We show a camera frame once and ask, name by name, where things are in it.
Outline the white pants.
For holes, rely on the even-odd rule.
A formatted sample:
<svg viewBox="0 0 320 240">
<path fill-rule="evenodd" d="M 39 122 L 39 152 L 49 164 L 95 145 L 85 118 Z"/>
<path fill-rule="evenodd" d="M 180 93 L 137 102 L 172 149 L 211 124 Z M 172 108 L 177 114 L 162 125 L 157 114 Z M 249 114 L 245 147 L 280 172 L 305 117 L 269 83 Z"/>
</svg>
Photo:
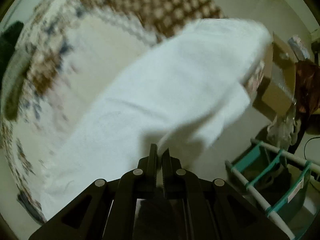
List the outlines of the white pants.
<svg viewBox="0 0 320 240">
<path fill-rule="evenodd" d="M 153 143 L 190 165 L 250 105 L 244 83 L 271 41 L 259 22 L 199 20 L 126 67 L 47 165 L 44 218 L 93 181 L 134 169 Z"/>
</svg>

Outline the teal storage rack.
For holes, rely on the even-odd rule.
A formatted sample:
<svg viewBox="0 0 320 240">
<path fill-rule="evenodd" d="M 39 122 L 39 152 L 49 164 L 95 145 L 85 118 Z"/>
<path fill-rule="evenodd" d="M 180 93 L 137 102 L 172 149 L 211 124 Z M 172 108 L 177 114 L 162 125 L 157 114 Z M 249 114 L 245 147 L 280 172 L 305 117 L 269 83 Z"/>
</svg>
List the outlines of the teal storage rack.
<svg viewBox="0 0 320 240">
<path fill-rule="evenodd" d="M 257 139 L 233 162 L 228 175 L 289 239 L 303 239 L 319 215 L 319 201 L 309 197 L 319 165 Z"/>
</svg>

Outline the brown cardboard box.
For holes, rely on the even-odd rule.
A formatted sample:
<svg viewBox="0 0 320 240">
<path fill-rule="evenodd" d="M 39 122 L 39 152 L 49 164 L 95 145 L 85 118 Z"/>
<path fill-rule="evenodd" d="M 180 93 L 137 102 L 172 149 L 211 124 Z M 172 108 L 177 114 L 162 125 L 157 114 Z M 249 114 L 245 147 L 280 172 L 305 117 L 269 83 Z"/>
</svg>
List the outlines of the brown cardboard box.
<svg viewBox="0 0 320 240">
<path fill-rule="evenodd" d="M 275 116 L 284 116 L 295 104 L 297 58 L 287 42 L 276 34 L 266 51 L 263 79 L 253 107 L 273 120 Z"/>
</svg>

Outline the floral bed blanket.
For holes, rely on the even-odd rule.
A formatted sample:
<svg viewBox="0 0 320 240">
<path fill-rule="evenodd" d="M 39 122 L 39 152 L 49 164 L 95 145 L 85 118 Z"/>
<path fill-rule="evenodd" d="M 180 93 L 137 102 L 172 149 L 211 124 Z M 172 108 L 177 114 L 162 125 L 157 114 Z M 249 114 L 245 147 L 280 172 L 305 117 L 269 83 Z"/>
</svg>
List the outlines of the floral bed blanket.
<svg viewBox="0 0 320 240">
<path fill-rule="evenodd" d="M 79 0 L 42 0 L 24 25 L 15 51 L 31 61 L 17 118 L 1 115 L 1 147 L 18 201 L 39 223 L 47 167 L 95 97 L 124 67 L 160 40 L 139 20 Z"/>
</svg>

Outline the grey green garment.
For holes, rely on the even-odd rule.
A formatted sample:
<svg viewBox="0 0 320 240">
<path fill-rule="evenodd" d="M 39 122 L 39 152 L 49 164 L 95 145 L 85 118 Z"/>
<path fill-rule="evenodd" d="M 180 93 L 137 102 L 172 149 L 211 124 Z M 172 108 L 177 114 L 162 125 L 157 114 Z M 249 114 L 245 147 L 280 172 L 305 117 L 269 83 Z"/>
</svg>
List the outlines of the grey green garment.
<svg viewBox="0 0 320 240">
<path fill-rule="evenodd" d="M 6 68 L 1 88 L 1 115 L 7 120 L 17 118 L 18 103 L 26 73 L 30 66 L 31 53 L 17 49 Z"/>
</svg>

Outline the brown checkered bed sheet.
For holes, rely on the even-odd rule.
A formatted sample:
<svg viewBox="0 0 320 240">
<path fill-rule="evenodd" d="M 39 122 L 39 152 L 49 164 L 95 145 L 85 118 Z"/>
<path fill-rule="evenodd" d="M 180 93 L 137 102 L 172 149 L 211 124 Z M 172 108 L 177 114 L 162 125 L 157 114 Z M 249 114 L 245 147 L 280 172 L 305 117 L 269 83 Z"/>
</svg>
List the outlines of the brown checkered bed sheet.
<svg viewBox="0 0 320 240">
<path fill-rule="evenodd" d="M 139 20 L 157 38 L 169 38 L 192 20 L 224 18 L 213 0 L 79 0 L 86 8 L 111 9 Z"/>
</svg>

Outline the dark green blanket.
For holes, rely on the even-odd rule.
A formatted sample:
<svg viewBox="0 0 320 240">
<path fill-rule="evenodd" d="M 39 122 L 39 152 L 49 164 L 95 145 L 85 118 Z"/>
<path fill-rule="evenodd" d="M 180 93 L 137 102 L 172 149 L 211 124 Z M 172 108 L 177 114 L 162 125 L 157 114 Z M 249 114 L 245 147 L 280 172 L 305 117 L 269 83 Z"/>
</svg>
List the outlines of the dark green blanket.
<svg viewBox="0 0 320 240">
<path fill-rule="evenodd" d="M 16 21 L 1 33 L 1 63 L 10 60 L 23 27 L 22 22 Z"/>
</svg>

